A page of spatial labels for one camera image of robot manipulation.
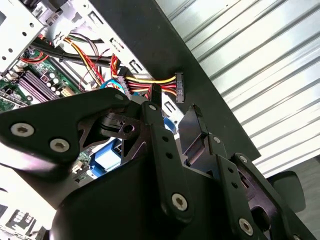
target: silver screw head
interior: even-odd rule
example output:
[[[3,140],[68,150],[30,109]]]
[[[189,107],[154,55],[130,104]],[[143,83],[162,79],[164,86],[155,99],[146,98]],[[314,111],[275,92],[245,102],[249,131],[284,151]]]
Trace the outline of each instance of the silver screw head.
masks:
[[[247,163],[248,160],[244,157],[244,156],[240,156],[240,159],[244,162],[244,163]]]
[[[216,136],[213,138],[213,140],[215,140],[218,144],[221,143],[221,140],[219,138],[217,138]]]
[[[57,153],[64,153],[70,149],[70,144],[64,139],[56,138],[50,142],[50,148]]]
[[[239,219],[239,225],[242,231],[244,231],[247,235],[252,236],[254,234],[254,229],[252,228],[251,224],[244,218]]]
[[[172,195],[172,203],[173,205],[180,211],[185,211],[188,207],[188,202],[184,196],[179,193],[175,193]]]
[[[116,99],[119,99],[119,100],[123,100],[125,99],[123,96],[121,96],[120,94],[116,94],[114,95]]]
[[[152,110],[157,110],[157,108],[151,104],[149,104],[149,108],[151,108]]]
[[[13,135],[23,138],[30,137],[35,133],[33,126],[23,122],[13,124],[10,130]]]

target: electronic component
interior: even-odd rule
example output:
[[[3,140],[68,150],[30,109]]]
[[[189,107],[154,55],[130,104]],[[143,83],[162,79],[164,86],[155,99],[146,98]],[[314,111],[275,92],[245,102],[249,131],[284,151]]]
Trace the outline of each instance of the electronic component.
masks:
[[[40,79],[44,82],[44,83],[47,83],[48,81],[50,81],[50,78],[48,78],[46,75],[42,75],[40,77]]]
[[[118,138],[111,140],[98,150],[91,158],[91,173],[99,178],[118,167],[121,163],[122,141]]]
[[[128,73],[128,69],[127,68],[121,68],[119,73],[118,73],[118,82],[121,84],[121,87],[123,88],[124,94],[130,98],[131,93],[127,87],[127,82],[126,82],[126,75]]]
[[[50,72],[50,73],[49,73],[49,77],[50,77],[51,79],[53,79],[55,76],[56,76],[56,75],[55,75],[53,72]]]
[[[54,78],[52,81],[53,81],[54,84],[58,84],[59,83],[59,79],[58,78]]]
[[[176,81],[176,102],[185,102],[185,90],[184,90],[184,74],[182,72],[177,72],[175,74]]]
[[[78,84],[74,81],[74,79],[70,79],[72,76],[66,72],[66,70],[57,62],[54,58],[48,58],[47,60],[36,63],[30,64],[28,68],[25,70],[30,69],[36,76],[41,78],[42,76],[47,76],[49,80],[45,83],[48,84],[48,88],[51,88],[54,84],[61,83],[61,86],[69,86],[75,94],[81,93],[78,89]],[[54,78],[50,78],[50,73],[54,73]]]
[[[1,0],[0,9],[0,33],[10,35],[0,44],[0,73],[5,74],[44,26],[19,0]]]
[[[72,91],[72,89],[69,86],[66,86],[62,91],[61,91],[62,96],[64,97],[69,97],[75,95],[75,93]]]
[[[41,103],[59,99],[57,95],[52,93],[47,84],[30,70],[27,70],[18,79],[18,85],[28,91],[31,96],[34,96]]]
[[[14,83],[6,78],[0,80],[0,112],[5,112],[18,107],[25,107],[30,100]]]
[[[72,29],[81,26],[84,22],[85,20],[68,1],[46,21],[49,27],[45,36],[56,47],[68,36]]]

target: corrugated metal wall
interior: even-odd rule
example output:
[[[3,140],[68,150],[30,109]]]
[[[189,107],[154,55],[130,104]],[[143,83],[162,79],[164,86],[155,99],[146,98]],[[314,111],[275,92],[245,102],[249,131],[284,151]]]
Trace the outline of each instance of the corrugated metal wall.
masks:
[[[320,154],[319,0],[157,0],[262,157]]]

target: black wire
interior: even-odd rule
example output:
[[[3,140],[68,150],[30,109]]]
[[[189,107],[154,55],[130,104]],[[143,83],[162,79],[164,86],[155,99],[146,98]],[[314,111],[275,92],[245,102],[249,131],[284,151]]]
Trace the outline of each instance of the black wire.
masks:
[[[74,40],[77,42],[81,42],[81,43],[85,43],[86,41],[84,41],[83,39],[73,36]],[[95,39],[95,40],[91,40],[94,44],[104,44],[105,42],[102,39]]]
[[[80,60],[81,57],[78,54],[72,54],[72,53],[68,53],[65,52],[64,50],[62,50],[62,48],[54,48],[53,46],[47,44],[46,42],[42,41],[33,41],[30,45],[31,47],[33,47],[34,49],[43,52],[49,56],[55,57],[55,58],[60,58],[61,60],[66,60],[66,61],[70,61],[72,62],[73,60]],[[88,55],[88,58],[91,59],[92,61],[96,61],[100,56],[98,55]],[[102,62],[107,62],[110,64],[111,62],[111,56],[102,56],[99,58],[99,61]]]

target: metal bracket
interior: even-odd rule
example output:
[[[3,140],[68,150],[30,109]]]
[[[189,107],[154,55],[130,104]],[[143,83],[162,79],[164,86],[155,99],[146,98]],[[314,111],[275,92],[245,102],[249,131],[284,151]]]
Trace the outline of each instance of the metal bracket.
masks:
[[[215,159],[211,159],[211,162],[213,177],[222,187],[225,208],[234,237],[241,240],[267,240],[254,222],[237,166],[219,155],[215,155]]]
[[[188,157],[187,165],[204,173],[212,166],[214,154],[227,157],[224,143],[208,132],[201,110],[193,104],[179,124],[182,153]]]
[[[236,153],[231,161],[253,187],[251,197],[248,198],[250,209],[259,206],[267,214],[270,221],[268,234],[271,239],[315,240],[307,227],[246,156]]]
[[[165,128],[159,106],[146,101],[142,112],[144,123],[149,125],[153,153],[150,158],[154,159],[159,206],[170,223],[188,224],[195,209],[174,136]]]

